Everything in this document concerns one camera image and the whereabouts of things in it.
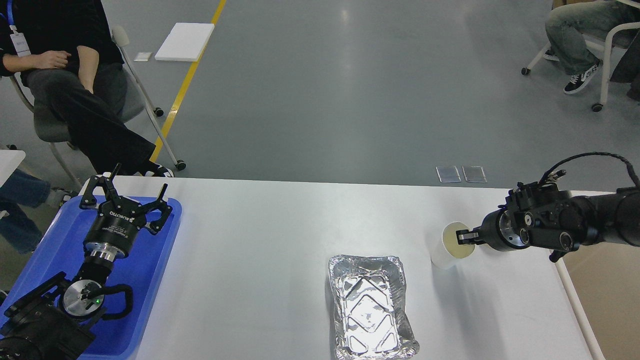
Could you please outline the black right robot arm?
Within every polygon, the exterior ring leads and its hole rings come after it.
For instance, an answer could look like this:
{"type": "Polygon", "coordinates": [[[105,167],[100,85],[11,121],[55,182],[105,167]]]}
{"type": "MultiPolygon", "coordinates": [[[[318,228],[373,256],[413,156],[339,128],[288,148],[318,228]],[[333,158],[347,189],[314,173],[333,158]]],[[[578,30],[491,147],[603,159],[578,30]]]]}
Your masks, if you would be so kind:
{"type": "Polygon", "coordinates": [[[455,231],[460,246],[487,244],[501,252],[526,248],[551,250],[556,263],[581,246],[599,243],[640,245],[639,178],[631,162],[617,153],[633,186],[595,196],[560,190],[557,181],[566,174],[560,162],[535,182],[519,182],[503,205],[487,214],[480,226],[455,231]]]}

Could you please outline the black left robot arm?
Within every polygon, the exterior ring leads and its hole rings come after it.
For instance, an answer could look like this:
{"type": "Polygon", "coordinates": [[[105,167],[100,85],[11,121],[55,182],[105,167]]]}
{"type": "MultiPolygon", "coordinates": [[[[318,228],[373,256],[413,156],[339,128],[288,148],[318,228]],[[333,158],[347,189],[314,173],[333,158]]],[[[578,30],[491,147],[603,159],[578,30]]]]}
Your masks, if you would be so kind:
{"type": "Polygon", "coordinates": [[[118,259],[125,259],[146,229],[158,234],[173,207],[165,200],[167,184],[148,203],[118,193],[114,178],[90,177],[78,207],[96,211],[83,240],[84,260],[72,280],[59,272],[20,297],[5,311],[1,327],[3,360],[76,360],[96,339],[98,321],[122,319],[134,308],[128,284],[107,285],[118,259]]]}

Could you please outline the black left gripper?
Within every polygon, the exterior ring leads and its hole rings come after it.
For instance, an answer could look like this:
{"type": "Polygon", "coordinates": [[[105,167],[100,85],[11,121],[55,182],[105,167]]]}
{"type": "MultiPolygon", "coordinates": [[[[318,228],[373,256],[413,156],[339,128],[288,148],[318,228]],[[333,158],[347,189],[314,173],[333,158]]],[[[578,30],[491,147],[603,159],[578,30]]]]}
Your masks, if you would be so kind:
{"type": "Polygon", "coordinates": [[[167,183],[163,184],[157,198],[151,202],[142,204],[124,196],[124,203],[121,205],[121,196],[114,186],[114,178],[120,169],[121,164],[116,164],[110,175],[94,175],[87,180],[78,207],[83,210],[97,208],[98,212],[83,241],[87,255],[107,249],[115,259],[127,258],[140,229],[144,227],[150,234],[158,234],[173,212],[173,207],[164,199],[169,187],[167,183]],[[100,205],[94,196],[96,187],[103,189],[105,194],[105,202],[100,205]],[[146,223],[146,215],[155,210],[160,210],[160,218],[146,223]]]}

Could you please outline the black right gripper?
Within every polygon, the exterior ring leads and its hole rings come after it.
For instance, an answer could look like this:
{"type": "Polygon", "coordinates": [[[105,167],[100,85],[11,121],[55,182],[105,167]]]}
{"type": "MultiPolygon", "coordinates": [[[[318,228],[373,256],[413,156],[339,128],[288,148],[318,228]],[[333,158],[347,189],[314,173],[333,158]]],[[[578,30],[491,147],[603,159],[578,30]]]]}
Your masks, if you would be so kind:
{"type": "Polygon", "coordinates": [[[455,231],[455,239],[460,246],[487,244],[490,248],[509,252],[528,248],[511,224],[508,211],[504,208],[487,214],[480,228],[462,228],[455,231]]]}

